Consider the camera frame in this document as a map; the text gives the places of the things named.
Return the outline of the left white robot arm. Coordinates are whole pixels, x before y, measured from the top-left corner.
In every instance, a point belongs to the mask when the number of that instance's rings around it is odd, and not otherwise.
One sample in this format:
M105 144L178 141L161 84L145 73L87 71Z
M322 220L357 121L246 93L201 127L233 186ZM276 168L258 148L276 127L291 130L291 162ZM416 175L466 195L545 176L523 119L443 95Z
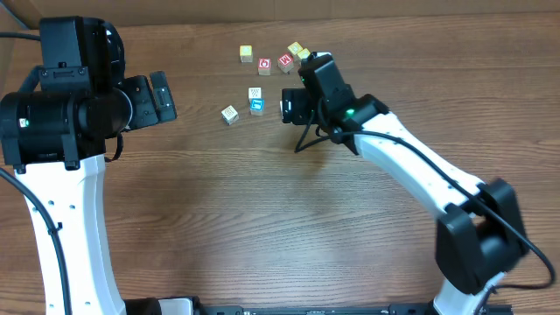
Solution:
M189 314L185 298L123 299L104 220L106 142L173 121L165 75L126 77L115 27L93 17L39 24L43 62L1 101L2 177L25 197L49 314Z

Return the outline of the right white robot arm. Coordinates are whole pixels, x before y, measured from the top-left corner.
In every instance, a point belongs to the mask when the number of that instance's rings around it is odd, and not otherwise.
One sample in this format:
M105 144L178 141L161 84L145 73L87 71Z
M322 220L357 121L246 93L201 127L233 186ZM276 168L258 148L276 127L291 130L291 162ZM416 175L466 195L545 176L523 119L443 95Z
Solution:
M371 94L357 98L347 89L324 101L304 88L286 88L280 109L284 123L316 124L336 144L380 166L433 216L444 284L431 313L480 313L528 253L514 188L500 178L487 184L448 163Z

